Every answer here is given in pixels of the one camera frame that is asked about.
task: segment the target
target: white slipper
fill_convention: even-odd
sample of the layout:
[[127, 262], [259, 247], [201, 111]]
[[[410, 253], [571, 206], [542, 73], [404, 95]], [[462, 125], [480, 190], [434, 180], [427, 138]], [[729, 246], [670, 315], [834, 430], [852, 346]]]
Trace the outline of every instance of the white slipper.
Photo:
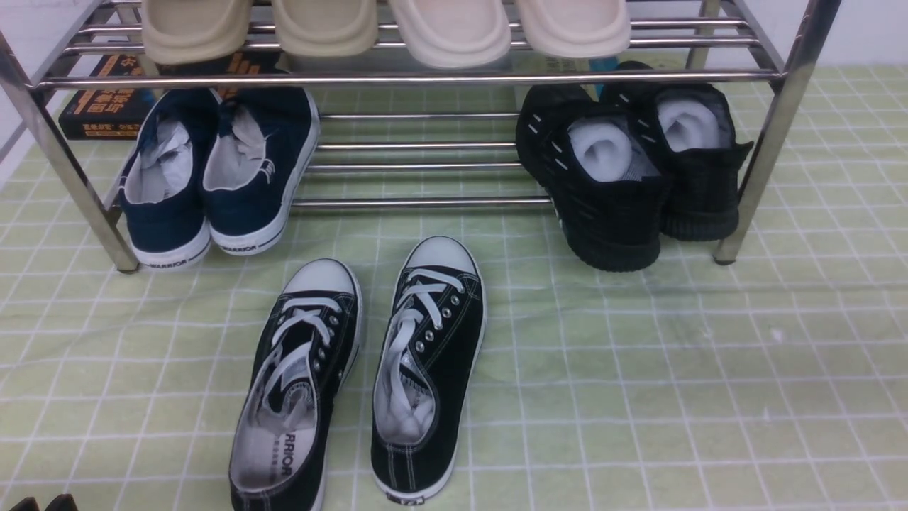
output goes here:
[[625, 0], [517, 0], [517, 6], [527, 41], [544, 54], [597, 58], [630, 46]]
[[510, 49], [501, 0], [389, 0], [410, 54], [437, 68], [494, 62]]
[[145, 53], [158, 64], [230, 55], [249, 31], [252, 0], [143, 0]]
[[275, 32], [291, 55], [349, 56], [379, 38], [375, 0], [273, 0]]

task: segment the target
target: stainless steel bar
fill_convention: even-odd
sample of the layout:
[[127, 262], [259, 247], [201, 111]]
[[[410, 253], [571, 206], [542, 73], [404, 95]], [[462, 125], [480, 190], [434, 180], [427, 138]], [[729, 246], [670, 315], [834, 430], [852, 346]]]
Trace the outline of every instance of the stainless steel bar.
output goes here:
[[517, 119], [519, 114], [510, 112], [477, 112], [477, 113], [447, 113], [447, 114], [322, 114], [322, 121], [427, 121], [427, 120], [511, 120]]
[[448, 207], [500, 207], [504, 205], [540, 206], [550, 205], [551, 200], [541, 196], [515, 197], [423, 197], [386, 199], [294, 199], [293, 209], [339, 210], [339, 209], [416, 209]]
[[66, 191], [98, 237], [101, 245], [122, 272], [133, 272], [139, 263], [116, 226], [108, 221], [101, 199], [79, 165], [69, 145], [47, 113], [44, 99], [29, 84], [25, 70], [13, 55], [13, 50], [0, 33], [0, 88], [25, 122], [51, 167], [60, 177]]
[[776, 71], [785, 69], [785, 60], [775, 49], [773, 41], [769, 34], [763, 29], [756, 16], [747, 6], [746, 0], [722, 0], [722, 10], [730, 16], [741, 17], [747, 20], [746, 26], [738, 27], [738, 34], [752, 35], [759, 41], [759, 45], [751, 46], [750, 53], [754, 57], [756, 64], [763, 69], [774, 69]]
[[810, 0], [804, 10], [804, 18], [785, 63], [785, 80], [769, 107], [769, 116], [741, 184], [740, 223], [735, 233], [723, 240], [713, 253], [720, 265], [734, 263], [741, 250], [841, 4], [842, 0]]
[[[743, 28], [747, 22], [743, 18], [646, 18], [631, 20], [630, 25], [635, 30], [685, 30], [701, 26], [715, 28]], [[522, 28], [520, 22], [509, 23], [511, 30]], [[379, 30], [399, 30], [396, 23], [381, 23]], [[85, 25], [77, 34], [79, 35], [129, 35], [140, 34], [142, 26], [138, 23], [123, 22], [120, 25]], [[256, 35], [274, 34], [274, 23], [252, 22], [249, 24], [249, 33]]]
[[372, 174], [382, 172], [489, 172], [519, 170], [519, 162], [494, 162], [476, 164], [313, 164], [306, 168], [308, 174]]
[[321, 151], [435, 151], [457, 149], [513, 149], [513, 142], [413, 142], [319, 144]]
[[[630, 47], [635, 49], [642, 48], [678, 48], [678, 47], [707, 47], [707, 46], [753, 46], [759, 45], [760, 41], [750, 35], [727, 35], [727, 36], [665, 36], [665, 37], [639, 37], [631, 39]], [[379, 41], [373, 45], [376, 49], [397, 49], [406, 48], [407, 44], [403, 41]], [[511, 41], [511, 49], [529, 50], [530, 45], [527, 41]], [[247, 41], [241, 48], [247, 52], [277, 52], [281, 51], [281, 45], [276, 41]], [[78, 43], [67, 46], [63, 55], [108, 55], [108, 54], [130, 54], [141, 55], [144, 53], [144, 45], [136, 42], [116, 42], [107, 43]]]
[[[701, 0], [700, 17], [714, 18], [719, 15], [721, 3], [719, 0]], [[696, 29], [696, 34], [701, 37], [712, 36], [715, 29], [712, 26], [701, 26]], [[694, 47], [687, 54], [687, 69], [703, 69], [706, 67], [706, 58], [709, 57], [709, 47]]]
[[269, 87], [281, 85], [333, 86], [463, 86], [597, 84], [614, 82], [754, 82], [780, 78], [764, 69], [727, 69], [721, 71], [634, 71], [579, 73], [562, 75], [219, 75], [219, 76], [64, 76], [48, 78], [40, 89], [108, 88], [190, 88], [190, 87]]
[[[142, 18], [139, 15], [138, 7], [128, 7], [125, 5], [121, 5], [116, 8], [116, 14], [117, 14], [117, 17], [120, 18], [121, 22], [126, 23], [126, 24], [132, 24], [133, 26], [139, 26], [141, 29]], [[138, 43], [141, 45], [142, 44], [141, 30], [137, 34], [136, 33], [129, 34], [129, 40], [131, 42], [133, 42], [134, 44]], [[152, 59], [148, 58], [148, 55], [146, 55], [144, 52], [138, 54], [136, 56], [136, 59], [139, 61], [139, 65], [142, 67], [142, 72], [146, 76], [159, 76], [161, 74], [158, 72], [158, 65], [155, 64]], [[152, 94], [154, 94], [155, 97], [161, 97], [163, 95], [163, 90], [154, 89], [152, 91]]]

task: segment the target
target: metal shoe rack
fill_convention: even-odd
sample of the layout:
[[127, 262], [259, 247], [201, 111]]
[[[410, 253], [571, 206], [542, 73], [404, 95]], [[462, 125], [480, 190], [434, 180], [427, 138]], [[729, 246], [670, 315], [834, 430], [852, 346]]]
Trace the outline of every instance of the metal shoe rack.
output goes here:
[[[628, 0], [639, 2], [646, 0]], [[661, 0], [662, 3], [675, 0]], [[489, 85], [533, 85], [533, 84], [597, 84], [619, 81], [657, 82], [744, 82], [766, 81], [775, 92], [775, 99], [769, 107], [763, 131], [758, 139], [750, 166], [745, 173], [739, 192], [741, 223], [733, 235], [719, 243], [714, 259], [719, 264], [731, 264], [754, 218], [760, 197], [766, 188], [769, 176], [775, 167], [788, 130], [797, 112], [818, 56], [820, 55], [829, 30], [835, 20], [842, 0], [809, 0], [797, 37], [787, 60], [775, 50], [766, 33], [748, 9], [745, 0], [701, 0], [699, 17], [653, 18], [633, 21], [635, 30], [632, 48], [689, 48], [686, 69], [656, 70], [650, 72], [584, 72], [573, 74], [519, 75], [507, 73], [477, 72], [469, 69], [451, 72], [448, 75], [435, 73], [376, 74], [355, 73], [347, 75], [292, 74], [292, 75], [218, 75], [181, 76], [157, 75], [154, 65], [143, 56], [139, 7], [141, 0], [96, 0], [94, 9], [87, 12], [84, 21], [67, 35], [62, 51], [56, 59], [49, 61], [41, 73], [41, 79], [33, 82], [18, 63], [9, 44], [0, 34], [0, 85], [12, 99], [16, 109], [25, 121], [26, 127], [35, 136], [37, 144], [44, 151], [54, 171], [81, 210], [88, 224], [97, 235], [117, 269], [129, 273], [138, 269], [138, 262], [128, 243], [116, 229], [119, 210], [115, 204], [114, 190], [100, 196], [94, 190], [73, 151], [64, 140], [54, 119], [47, 112], [47, 101], [54, 91], [64, 89], [117, 89], [149, 88], [167, 89], [179, 87], [235, 86], [268, 87], [276, 85], [328, 85], [331, 87], [430, 87], [430, 86], [489, 86]], [[256, 0], [256, 5], [267, 5], [267, 0]], [[117, 14], [119, 23], [113, 23]], [[396, 31], [394, 24], [385, 24], [382, 31]], [[527, 51], [529, 46], [521, 32], [518, 20], [512, 20], [513, 51]], [[735, 35], [715, 35], [716, 29], [733, 29]], [[640, 31], [693, 30], [692, 35], [638, 36]], [[274, 33], [274, 25], [253, 23], [250, 34], [268, 35]], [[128, 42], [95, 42], [103, 35], [125, 35]], [[406, 51], [398, 41], [384, 38], [376, 47]], [[756, 68], [705, 69], [706, 57], [711, 47], [747, 48], [756, 62]], [[276, 42], [251, 40], [244, 51], [279, 51]], [[146, 76], [69, 76], [75, 61], [81, 55], [134, 54], [146, 70]], [[420, 115], [332, 115], [323, 116], [326, 122], [349, 120], [378, 122], [408, 122], [427, 118], [448, 119], [511, 119], [515, 112], [438, 112]], [[412, 151], [421, 154], [433, 150], [482, 150], [491, 146], [509, 148], [507, 143], [422, 143], [408, 144], [331, 144], [322, 145], [321, 150], [332, 151]], [[314, 165], [309, 172], [407, 172], [407, 171], [466, 171], [466, 170], [520, 170], [514, 163], [425, 163], [376, 164], [376, 165]], [[481, 197], [433, 197], [433, 198], [377, 198], [377, 199], [336, 199], [307, 200], [298, 198], [294, 208], [301, 210], [362, 208], [429, 208], [429, 207], [502, 207], [539, 206], [548, 204], [545, 196], [481, 196]]]

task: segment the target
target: floor mat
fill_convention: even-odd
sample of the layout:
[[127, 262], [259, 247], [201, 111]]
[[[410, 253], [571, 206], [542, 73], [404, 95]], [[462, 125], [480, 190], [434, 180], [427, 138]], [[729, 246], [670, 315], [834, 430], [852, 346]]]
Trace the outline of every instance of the floor mat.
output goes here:
[[[599, 273], [538, 209], [295, 216], [263, 255], [122, 276], [34, 149], [0, 189], [0, 509], [64, 491], [86, 511], [229, 509], [265, 317], [325, 256], [356, 272], [368, 326], [332, 422], [326, 509], [399, 509], [370, 473], [370, 391], [400, 265], [438, 234], [478, 259], [489, 328], [455, 474], [427, 509], [908, 506], [906, 71], [817, 70], [729, 267], [711, 244], [666, 240], [643, 272]], [[768, 87], [722, 89], [756, 138]], [[314, 92], [326, 112], [516, 111], [506, 88]], [[324, 140], [512, 134], [326, 123]], [[74, 145], [99, 190], [127, 148]], [[303, 183], [310, 197], [538, 192], [520, 171]]]

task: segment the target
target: white shoelace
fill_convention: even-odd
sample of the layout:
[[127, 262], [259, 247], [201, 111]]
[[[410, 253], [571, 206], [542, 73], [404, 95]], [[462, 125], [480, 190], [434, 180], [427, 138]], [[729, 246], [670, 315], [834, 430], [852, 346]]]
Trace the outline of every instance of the white shoelace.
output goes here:
[[[320, 318], [321, 310], [307, 309], [304, 307], [328, 307], [335, 313], [341, 311], [341, 306], [330, 298], [312, 297], [292, 298], [287, 300], [281, 309], [281, 313], [286, 314], [288, 311], [291, 311], [291, 315], [287, 317], [283, 323], [278, 326], [277, 331], [274, 332], [274, 337], [271, 338], [272, 346], [280, 342], [281, 337], [287, 330], [299, 323], [308, 323], [309, 325], [314, 326], [315, 331], [318, 332], [318, 336], [321, 337], [321, 343], [325, 347], [331, 345], [334, 331], [329, 329], [328, 326], [325, 325], [325, 322]], [[268, 396], [271, 394], [271, 391], [274, 390], [274, 387], [278, 385], [279, 381], [281, 382], [281, 390], [285, 390], [290, 382], [296, 380], [299, 376], [307, 376], [309, 374], [308, 361], [311, 350], [312, 342], [309, 342], [293, 350], [292, 353], [288, 354], [283, 359], [281, 359], [283, 350], [280, 347], [272, 352], [271, 360], [268, 363], [277, 363], [277, 367], [274, 369], [274, 372], [271, 373], [271, 377], [268, 378], [268, 382], [265, 384], [262, 395], [262, 406], [268, 408]], [[286, 429], [291, 429], [308, 411], [306, 406], [295, 406], [293, 410], [284, 417], [282, 421], [283, 426]]]
[[[428, 269], [416, 269], [407, 277], [407, 282], [417, 277], [426, 277], [428, 279], [439, 281], [443, 284], [414, 284], [408, 287], [403, 295], [400, 296], [395, 308], [400, 307], [410, 297], [419, 300], [432, 320], [432, 326], [436, 330], [442, 327], [442, 313], [438, 304], [431, 297], [431, 293], [443, 293], [447, 286], [454, 286], [458, 293], [464, 292], [463, 284], [453, 276], [447, 276], [439, 272]], [[388, 347], [386, 365], [380, 370], [383, 378], [388, 378], [390, 384], [390, 397], [388, 399], [387, 418], [391, 423], [385, 423], [389, 436], [408, 439], [409, 441], [419, 441], [431, 425], [431, 419], [435, 412], [434, 399], [426, 399], [419, 402], [415, 407], [410, 404], [410, 399], [400, 380], [400, 364], [404, 356], [404, 351], [410, 343], [416, 326], [425, 318], [425, 316], [415, 308], [406, 308], [400, 310], [392, 322], [397, 325], [397, 334]]]

